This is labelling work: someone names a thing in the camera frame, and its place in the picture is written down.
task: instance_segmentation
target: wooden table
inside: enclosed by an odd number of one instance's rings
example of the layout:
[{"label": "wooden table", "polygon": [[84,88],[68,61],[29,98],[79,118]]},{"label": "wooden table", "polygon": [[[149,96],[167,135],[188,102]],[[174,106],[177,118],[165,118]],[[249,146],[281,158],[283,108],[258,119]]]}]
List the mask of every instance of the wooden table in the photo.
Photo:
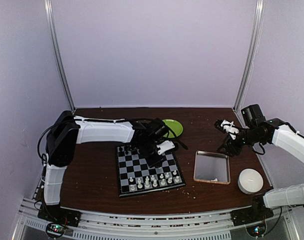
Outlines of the wooden table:
[{"label": "wooden table", "polygon": [[103,119],[145,117],[178,120],[184,126],[180,140],[189,147],[189,150],[180,148],[176,152],[186,186],[119,198],[116,143],[83,143],[77,145],[74,160],[64,176],[61,190],[63,207],[116,214],[181,214],[249,206],[251,196],[242,193],[237,185],[239,174],[247,168],[255,169],[263,176],[263,190],[271,188],[259,160],[247,147],[240,156],[230,158],[229,185],[194,182],[195,152],[216,152],[226,136],[214,128],[214,122],[227,119],[239,125],[229,108],[91,108],[78,109],[76,115]]}]

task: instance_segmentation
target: green bowl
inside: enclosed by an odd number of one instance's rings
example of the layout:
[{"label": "green bowl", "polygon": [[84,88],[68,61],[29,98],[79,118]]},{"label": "green bowl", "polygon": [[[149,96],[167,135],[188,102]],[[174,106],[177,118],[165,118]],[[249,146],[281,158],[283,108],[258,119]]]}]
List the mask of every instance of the green bowl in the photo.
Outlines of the green bowl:
[{"label": "green bowl", "polygon": [[[179,121],[173,120],[173,119],[164,119],[163,122],[176,134],[178,137],[183,133],[183,125]],[[164,135],[164,137],[168,137],[170,139],[174,138],[173,133],[170,131],[169,135]]]}]

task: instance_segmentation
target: white round container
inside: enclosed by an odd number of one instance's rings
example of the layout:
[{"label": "white round container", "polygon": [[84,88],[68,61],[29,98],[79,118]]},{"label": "white round container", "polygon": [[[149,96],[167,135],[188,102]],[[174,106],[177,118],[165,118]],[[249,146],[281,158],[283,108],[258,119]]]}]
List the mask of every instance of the white round container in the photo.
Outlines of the white round container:
[{"label": "white round container", "polygon": [[254,169],[243,170],[238,178],[238,187],[245,194],[255,194],[263,187],[263,177]]}]

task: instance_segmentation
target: lavender wall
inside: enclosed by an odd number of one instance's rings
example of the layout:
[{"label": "lavender wall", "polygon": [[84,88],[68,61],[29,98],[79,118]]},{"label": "lavender wall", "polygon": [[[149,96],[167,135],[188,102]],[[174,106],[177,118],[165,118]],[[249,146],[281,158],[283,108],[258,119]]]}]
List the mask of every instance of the lavender wall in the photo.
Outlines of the lavender wall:
[{"label": "lavender wall", "polygon": [[0,0],[0,239],[41,171],[36,142],[68,109],[41,0]]},{"label": "lavender wall", "polygon": [[[265,116],[304,134],[304,1],[266,1],[259,50],[243,107],[259,103]],[[304,182],[304,164],[267,146],[262,157],[275,187]],[[304,239],[304,209],[295,210]]]},{"label": "lavender wall", "polygon": [[54,0],[77,107],[231,107],[255,0]]}]

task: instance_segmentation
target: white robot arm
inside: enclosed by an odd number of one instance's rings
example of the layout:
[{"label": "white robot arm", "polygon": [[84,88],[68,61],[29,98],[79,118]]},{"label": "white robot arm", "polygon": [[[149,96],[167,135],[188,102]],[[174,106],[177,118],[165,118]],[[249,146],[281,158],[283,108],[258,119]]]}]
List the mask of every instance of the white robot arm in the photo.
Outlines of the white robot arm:
[{"label": "white robot arm", "polygon": [[46,137],[44,160],[45,179],[43,204],[48,215],[54,218],[67,216],[60,208],[60,190],[64,172],[72,162],[76,144],[87,142],[120,142],[127,144],[128,150],[139,149],[149,167],[161,166],[162,154],[175,150],[177,146],[163,138],[173,131],[160,119],[96,119],[73,116],[64,111],[49,129]]},{"label": "white robot arm", "polygon": [[[233,122],[218,120],[215,127],[229,135],[218,148],[218,152],[231,157],[239,155],[242,147],[266,143],[278,146],[304,163],[304,136],[288,122],[278,118],[266,120],[260,107],[251,105],[242,110],[245,124],[249,128],[239,128]],[[262,195],[266,208],[304,205],[304,183],[285,188],[273,189]]]}]

